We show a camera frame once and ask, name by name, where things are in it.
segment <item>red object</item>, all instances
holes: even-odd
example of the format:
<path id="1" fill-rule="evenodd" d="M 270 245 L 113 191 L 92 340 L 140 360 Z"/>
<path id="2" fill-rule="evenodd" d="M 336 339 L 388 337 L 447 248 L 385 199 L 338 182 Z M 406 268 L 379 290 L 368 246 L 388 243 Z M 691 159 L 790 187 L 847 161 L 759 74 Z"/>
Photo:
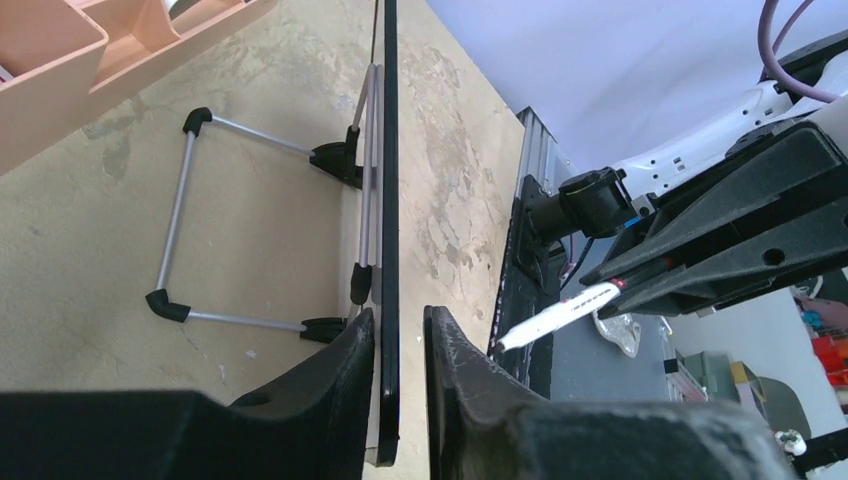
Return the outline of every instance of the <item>red object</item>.
<path id="1" fill-rule="evenodd" d="M 842 360 L 848 359 L 848 340 L 834 340 L 833 344 L 836 345 L 836 351 Z"/>
<path id="2" fill-rule="evenodd" d="M 835 373 L 828 373 L 827 380 L 830 382 L 830 385 L 834 387 L 848 386 L 848 370 L 842 370 L 841 372 Z"/>
<path id="3" fill-rule="evenodd" d="M 825 372 L 838 373 L 845 370 L 845 361 L 839 356 L 839 348 L 831 337 L 813 339 L 813 352 L 819 357 Z"/>

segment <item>black rubber foot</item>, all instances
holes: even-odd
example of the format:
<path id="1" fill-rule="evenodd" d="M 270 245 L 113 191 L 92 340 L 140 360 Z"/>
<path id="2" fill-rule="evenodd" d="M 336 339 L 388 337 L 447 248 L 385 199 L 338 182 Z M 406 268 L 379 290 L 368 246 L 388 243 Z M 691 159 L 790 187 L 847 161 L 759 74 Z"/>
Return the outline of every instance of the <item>black rubber foot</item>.
<path id="1" fill-rule="evenodd" d="M 332 175 L 345 185 L 362 190 L 362 167 L 356 165 L 356 142 L 359 132 L 348 127 L 344 142 L 325 143 L 312 149 L 309 159 L 314 167 Z"/>
<path id="2" fill-rule="evenodd" d="M 179 303 L 171 303 L 168 298 L 168 291 L 164 288 L 154 290 L 144 297 L 147 300 L 147 305 L 153 310 L 153 313 L 162 318 L 183 323 L 188 318 L 191 307 L 188 305 L 180 305 Z"/>
<path id="3" fill-rule="evenodd" d="M 186 117 L 186 123 L 183 124 L 183 132 L 191 132 L 195 137 L 200 136 L 200 127 L 205 122 L 212 121 L 212 111 L 206 107 L 195 108 Z"/>
<path id="4" fill-rule="evenodd" d="M 300 332 L 300 338 L 313 342 L 331 343 L 344 331 L 346 322 L 344 318 L 325 317 L 304 320 L 301 325 L 306 327 L 306 330 Z"/>
<path id="5" fill-rule="evenodd" d="M 353 264 L 353 273 L 350 276 L 350 301 L 354 305 L 365 305 L 368 294 L 371 293 L 371 265 L 363 267 L 358 263 Z"/>

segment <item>cable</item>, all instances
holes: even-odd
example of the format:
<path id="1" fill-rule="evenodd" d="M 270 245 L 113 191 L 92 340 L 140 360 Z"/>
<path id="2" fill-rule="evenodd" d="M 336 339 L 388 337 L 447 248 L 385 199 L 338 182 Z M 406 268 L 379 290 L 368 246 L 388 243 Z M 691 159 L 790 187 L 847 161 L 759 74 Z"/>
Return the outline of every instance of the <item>cable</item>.
<path id="1" fill-rule="evenodd" d="M 580 270 L 580 267 L 583 265 L 583 261 L 586 260 L 586 256 L 589 255 L 589 250 L 592 248 L 592 244 L 595 243 L 595 239 L 593 237 L 589 237 L 589 240 L 586 241 L 586 246 L 583 247 L 583 251 L 580 252 L 580 258 L 577 259 L 577 263 L 574 264 L 574 268 L 571 269 L 568 276 L 565 277 L 565 280 L 562 282 L 562 285 L 559 286 L 559 291 L 561 292 L 568 282 L 577 275 L 577 270 Z"/>
<path id="2" fill-rule="evenodd" d="M 559 244 L 562 246 L 563 251 L 566 252 L 566 258 L 559 269 L 558 278 L 562 278 L 574 268 L 574 234 L 568 236 L 568 243 L 569 248 L 566 250 L 565 242 L 561 238 L 559 239 Z"/>
<path id="3" fill-rule="evenodd" d="M 777 54 L 777 50 L 783 44 L 783 40 L 786 38 L 786 34 L 789 33 L 789 29 L 792 28 L 792 25 L 801 17 L 801 14 L 804 13 L 804 10 L 807 9 L 815 0 L 804 0 L 801 5 L 798 5 L 798 8 L 792 12 L 792 16 L 789 17 L 789 20 L 783 25 L 783 28 L 780 29 L 780 33 L 777 34 L 777 38 L 774 39 L 774 43 L 771 46 L 771 51 Z M 763 72 L 760 74 L 760 81 L 765 81 L 768 76 L 768 72 L 765 67 L 763 67 Z"/>
<path id="4" fill-rule="evenodd" d="M 777 9 L 778 0 L 765 0 L 763 12 L 760 15 L 760 23 L 757 27 L 757 49 L 760 59 L 763 61 L 766 71 L 783 87 L 792 90 L 798 95 L 809 97 L 824 103 L 830 103 L 839 98 L 830 92 L 811 87 L 806 83 L 799 82 L 786 73 L 775 58 L 769 39 L 771 38 L 771 24 L 774 20 L 774 11 Z"/>

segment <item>white marker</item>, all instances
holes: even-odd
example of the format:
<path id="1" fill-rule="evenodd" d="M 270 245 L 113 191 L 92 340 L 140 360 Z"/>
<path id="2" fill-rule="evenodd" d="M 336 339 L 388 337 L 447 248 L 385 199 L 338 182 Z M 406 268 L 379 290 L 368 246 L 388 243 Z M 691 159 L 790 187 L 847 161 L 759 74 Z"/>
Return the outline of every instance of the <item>white marker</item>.
<path id="1" fill-rule="evenodd" d="M 529 345 L 603 307 L 620 293 L 621 290 L 613 283 L 604 282 L 593 285 L 576 297 L 555 303 L 509 329 L 509 332 L 498 340 L 495 351 L 505 352 Z"/>

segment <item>concrete floor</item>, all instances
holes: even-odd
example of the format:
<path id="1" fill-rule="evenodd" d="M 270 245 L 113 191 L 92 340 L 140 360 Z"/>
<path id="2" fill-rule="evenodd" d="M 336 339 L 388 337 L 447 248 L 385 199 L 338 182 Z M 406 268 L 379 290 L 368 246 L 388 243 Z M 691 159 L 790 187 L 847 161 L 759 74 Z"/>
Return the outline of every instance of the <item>concrete floor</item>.
<path id="1" fill-rule="evenodd" d="M 424 0 L 400 2 L 401 440 L 427 478 L 426 304 L 489 334 L 522 127 Z M 193 388 L 223 403 L 319 345 L 154 316 L 187 112 L 298 143 L 341 140 L 371 7 L 281 1 L 268 16 L 0 178 L 0 389 Z M 169 290 L 211 311 L 299 321 L 346 311 L 357 194 L 298 154 L 215 127 L 192 171 Z"/>

